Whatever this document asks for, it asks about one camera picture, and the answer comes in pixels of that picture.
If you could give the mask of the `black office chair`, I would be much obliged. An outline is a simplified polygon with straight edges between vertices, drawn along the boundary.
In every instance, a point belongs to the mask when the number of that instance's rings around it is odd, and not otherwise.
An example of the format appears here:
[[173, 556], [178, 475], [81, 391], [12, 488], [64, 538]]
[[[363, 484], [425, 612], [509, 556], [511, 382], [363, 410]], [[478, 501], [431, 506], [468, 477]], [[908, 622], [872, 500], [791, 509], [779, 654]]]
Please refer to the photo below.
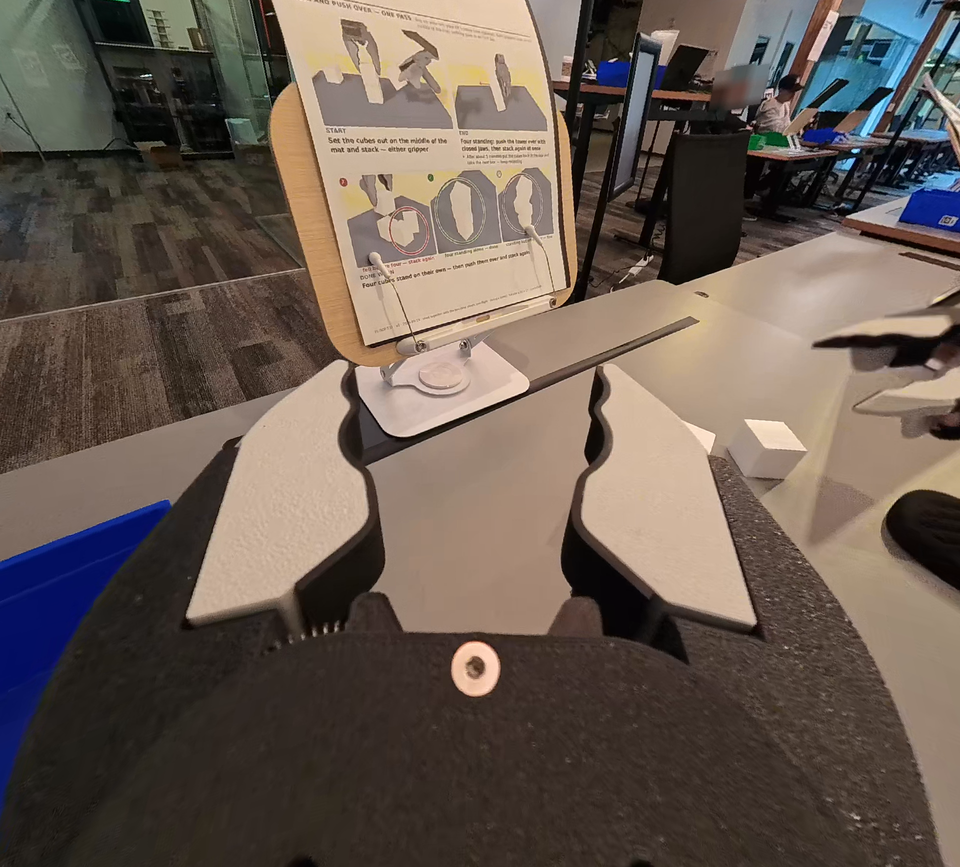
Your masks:
[[659, 281], [683, 285], [735, 264], [750, 138], [748, 129], [674, 137]]

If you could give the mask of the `printed instruction sheet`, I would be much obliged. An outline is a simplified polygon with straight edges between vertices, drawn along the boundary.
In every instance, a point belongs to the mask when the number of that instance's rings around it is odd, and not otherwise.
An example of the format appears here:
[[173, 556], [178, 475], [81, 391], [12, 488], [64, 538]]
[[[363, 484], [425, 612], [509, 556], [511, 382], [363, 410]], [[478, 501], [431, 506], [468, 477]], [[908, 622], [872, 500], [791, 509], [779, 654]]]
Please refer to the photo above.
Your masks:
[[570, 284], [527, 0], [271, 0], [365, 347]]

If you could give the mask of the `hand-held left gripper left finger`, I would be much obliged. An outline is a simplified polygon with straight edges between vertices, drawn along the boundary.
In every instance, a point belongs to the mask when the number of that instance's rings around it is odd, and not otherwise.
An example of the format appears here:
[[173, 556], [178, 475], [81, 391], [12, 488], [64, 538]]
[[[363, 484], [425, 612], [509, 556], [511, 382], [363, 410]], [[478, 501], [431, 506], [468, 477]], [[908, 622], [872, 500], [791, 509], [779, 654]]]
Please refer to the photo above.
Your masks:
[[246, 431], [186, 609], [191, 626], [276, 613], [298, 637], [345, 625], [376, 585], [385, 550], [358, 408], [354, 368], [339, 360]]

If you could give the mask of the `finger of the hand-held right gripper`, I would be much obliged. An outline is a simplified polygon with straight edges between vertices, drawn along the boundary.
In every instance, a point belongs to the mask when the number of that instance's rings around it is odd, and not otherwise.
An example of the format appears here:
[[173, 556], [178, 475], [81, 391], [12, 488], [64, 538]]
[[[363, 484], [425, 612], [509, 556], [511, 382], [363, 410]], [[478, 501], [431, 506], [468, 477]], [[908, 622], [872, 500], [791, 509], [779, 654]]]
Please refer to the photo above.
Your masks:
[[873, 393], [853, 405], [857, 414], [894, 418], [907, 438], [959, 439], [958, 387], [903, 387]]
[[959, 367], [959, 307], [934, 304], [860, 321], [812, 343], [813, 350], [845, 353], [856, 371]]

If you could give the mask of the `black wrist rest pad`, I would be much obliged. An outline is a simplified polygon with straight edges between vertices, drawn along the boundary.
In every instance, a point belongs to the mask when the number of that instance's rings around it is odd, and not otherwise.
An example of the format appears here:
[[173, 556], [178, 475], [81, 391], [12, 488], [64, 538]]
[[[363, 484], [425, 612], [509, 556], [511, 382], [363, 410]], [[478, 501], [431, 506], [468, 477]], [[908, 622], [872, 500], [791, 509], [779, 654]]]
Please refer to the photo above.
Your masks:
[[899, 550], [942, 583], [959, 590], [959, 498], [918, 489], [898, 498], [884, 529]]

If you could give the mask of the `black storage rack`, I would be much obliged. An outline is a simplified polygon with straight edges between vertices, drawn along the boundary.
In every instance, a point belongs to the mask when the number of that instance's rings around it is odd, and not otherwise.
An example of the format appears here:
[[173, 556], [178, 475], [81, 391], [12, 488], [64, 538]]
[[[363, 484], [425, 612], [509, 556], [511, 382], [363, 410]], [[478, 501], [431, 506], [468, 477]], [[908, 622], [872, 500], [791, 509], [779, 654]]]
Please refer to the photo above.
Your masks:
[[199, 0], [72, 0], [122, 134], [114, 143], [230, 157], [217, 55]]

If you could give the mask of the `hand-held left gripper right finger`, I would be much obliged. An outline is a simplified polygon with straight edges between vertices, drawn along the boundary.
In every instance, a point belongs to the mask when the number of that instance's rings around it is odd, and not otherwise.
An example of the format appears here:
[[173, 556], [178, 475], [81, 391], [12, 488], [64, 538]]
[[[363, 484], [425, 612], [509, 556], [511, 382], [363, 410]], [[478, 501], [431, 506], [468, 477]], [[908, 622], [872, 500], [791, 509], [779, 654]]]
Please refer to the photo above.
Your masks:
[[651, 642], [668, 618], [749, 635], [759, 626], [710, 454], [690, 426], [613, 363], [594, 371], [585, 468], [560, 549], [573, 597], [607, 636]]

